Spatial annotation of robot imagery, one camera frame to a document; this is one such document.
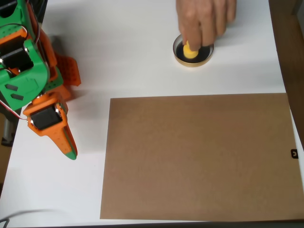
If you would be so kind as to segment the person's hand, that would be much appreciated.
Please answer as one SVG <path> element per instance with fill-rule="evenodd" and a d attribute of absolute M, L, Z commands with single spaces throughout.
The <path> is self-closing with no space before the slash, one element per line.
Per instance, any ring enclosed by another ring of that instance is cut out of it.
<path fill-rule="evenodd" d="M 236 0 L 177 0 L 176 11 L 183 44 L 191 51 L 212 45 L 236 18 Z"/>

